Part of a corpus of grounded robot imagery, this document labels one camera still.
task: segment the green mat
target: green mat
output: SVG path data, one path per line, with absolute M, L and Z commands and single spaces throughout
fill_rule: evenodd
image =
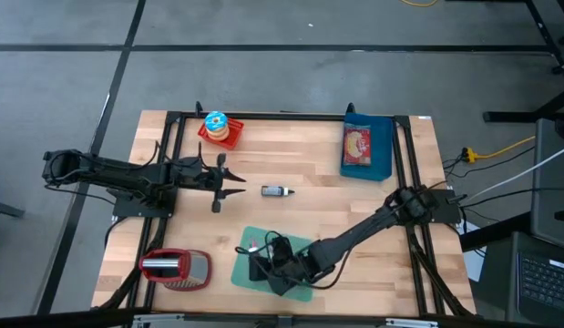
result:
M 246 250 L 251 247 L 261 247 L 265 243 L 263 240 L 265 233 L 267 233 L 266 230 L 255 227 L 247 227 L 243 231 L 239 246 Z M 312 241 L 305 238 L 299 238 L 287 234 L 283 234 L 283 236 L 288 237 L 294 251 L 301 250 L 312 243 Z M 267 253 L 263 250 L 260 252 L 260 255 L 267 256 Z M 237 255 L 237 260 L 235 260 L 235 266 L 233 267 L 233 273 L 231 274 L 231 282 L 236 286 L 253 289 L 255 291 L 273 293 L 267 281 L 252 282 L 249 280 L 249 257 L 247 255 Z M 301 302 L 309 302 L 312 300 L 312 295 L 313 291 L 311 288 L 295 286 L 282 297 Z

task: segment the yellow cable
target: yellow cable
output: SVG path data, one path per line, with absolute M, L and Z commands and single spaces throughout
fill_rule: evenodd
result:
M 502 154 L 502 153 L 505 153 L 505 152 L 507 152 L 507 151 L 513 149 L 514 147 L 518 147 L 518 146 L 520 146 L 520 145 L 522 145 L 522 144 L 524 144 L 524 143 L 526 143 L 526 142 L 529 142 L 529 141 L 531 141 L 531 140 L 534 139 L 534 138 L 535 138 L 535 136 L 528 137 L 528 138 L 526 138 L 526 139 L 522 139 L 522 140 L 520 140 L 519 142 L 517 142 L 517 143 L 515 143 L 515 144 L 513 144 L 513 145 L 510 145 L 510 146 L 508 146 L 508 147 L 506 147 L 506 148 L 504 148 L 504 149 L 501 149 L 501 150 L 499 150 L 499 151 L 497 151 L 497 152 L 495 152 L 495 153 L 489 154 L 489 155 L 478 155 L 478 154 L 474 154 L 474 158 L 475 158 L 475 159 L 492 159 L 493 157 L 498 156 L 498 155 L 500 155 L 500 154 Z
M 435 5 L 436 2 L 437 2 L 437 0 L 433 0 L 432 2 L 430 2 L 430 3 L 428 3 L 428 4 L 416 4 L 416 3 L 412 3 L 412 2 L 407 1 L 407 0 L 399 0 L 399 1 L 401 1 L 402 3 L 406 3 L 406 4 L 408 4 L 408 5 L 412 5 L 412 6 L 421 6 L 421 7 L 432 6 L 432 5 Z

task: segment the wooden tabletop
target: wooden tabletop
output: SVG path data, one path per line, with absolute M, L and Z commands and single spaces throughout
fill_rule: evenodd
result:
M 129 161 L 144 163 L 160 141 L 165 111 L 143 111 Z M 444 179 L 436 133 L 429 117 L 410 117 L 421 180 L 427 186 Z M 202 142 L 203 158 L 215 165 L 227 152 L 226 165 L 247 180 L 226 181 L 224 188 L 245 188 L 221 202 L 221 213 L 210 211 L 212 193 L 180 190 L 177 208 L 169 220 L 164 247 L 197 249 L 213 260 L 209 286 L 195 292 L 174 292 L 159 284 L 153 310 L 170 312 L 291 313 L 332 315 L 415 316 L 415 288 L 405 230 L 393 227 L 358 245 L 340 281 L 330 290 L 313 292 L 311 302 L 298 302 L 231 283 L 231 272 L 243 229 L 247 226 L 275 230 L 311 240 L 334 237 L 366 218 L 397 188 L 393 176 L 382 182 L 349 179 L 339 174 L 342 122 L 243 120 L 245 128 L 234 151 Z M 200 119 L 187 119 L 180 155 L 195 156 Z M 405 175 L 411 181 L 405 137 L 399 129 Z M 171 133 L 173 144 L 176 132 Z M 172 154 L 169 146 L 167 154 Z M 263 198 L 261 185 L 281 185 L 296 191 L 288 198 Z M 134 265 L 143 219 L 129 218 L 109 236 L 93 305 L 105 302 Z M 455 232 L 431 224 L 439 273 L 454 295 L 475 312 L 464 257 Z M 318 282 L 325 285 L 335 273 Z M 427 306 L 434 312 L 426 274 Z M 137 304 L 143 303 L 142 278 Z

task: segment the blue box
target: blue box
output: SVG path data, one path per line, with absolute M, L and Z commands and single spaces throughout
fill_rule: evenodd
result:
M 391 177 L 393 171 L 393 119 L 390 117 L 346 113 L 344 115 L 344 123 L 371 126 L 371 165 L 344 165 L 343 131 L 340 175 L 375 181 L 382 181 Z

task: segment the laptop keyboard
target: laptop keyboard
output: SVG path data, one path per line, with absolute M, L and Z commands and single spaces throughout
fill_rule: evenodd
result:
M 564 310 L 564 269 L 520 253 L 520 296 Z

